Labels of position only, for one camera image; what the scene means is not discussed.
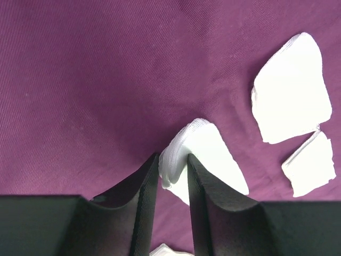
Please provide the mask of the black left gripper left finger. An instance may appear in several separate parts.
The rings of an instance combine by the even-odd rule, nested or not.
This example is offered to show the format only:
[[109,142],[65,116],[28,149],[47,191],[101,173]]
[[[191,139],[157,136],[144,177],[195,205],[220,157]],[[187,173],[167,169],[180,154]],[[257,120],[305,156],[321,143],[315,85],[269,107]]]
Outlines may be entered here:
[[79,195],[1,197],[1,255],[148,255],[158,154],[87,200]]

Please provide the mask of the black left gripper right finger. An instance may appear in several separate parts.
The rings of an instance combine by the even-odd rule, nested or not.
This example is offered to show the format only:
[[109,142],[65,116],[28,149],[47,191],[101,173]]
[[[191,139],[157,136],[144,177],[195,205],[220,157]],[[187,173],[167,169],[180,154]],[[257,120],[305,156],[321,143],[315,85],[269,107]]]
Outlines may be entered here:
[[195,255],[340,255],[339,201],[256,201],[188,156]]

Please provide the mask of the white gauze pad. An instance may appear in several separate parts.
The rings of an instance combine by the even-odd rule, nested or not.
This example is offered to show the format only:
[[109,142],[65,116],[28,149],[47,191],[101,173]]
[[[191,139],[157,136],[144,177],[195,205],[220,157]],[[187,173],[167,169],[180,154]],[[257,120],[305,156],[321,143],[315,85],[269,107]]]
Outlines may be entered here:
[[269,144],[315,132],[331,118],[322,55],[310,34],[292,37],[261,68],[251,105],[262,140]]
[[248,195],[243,173],[213,123],[196,118],[182,128],[159,157],[161,186],[189,205],[188,154],[194,154],[214,176],[236,191]]
[[336,177],[331,140],[316,131],[281,166],[293,197],[302,197]]
[[194,256],[194,255],[187,252],[174,251],[169,246],[162,243],[153,251],[151,251],[149,256]]

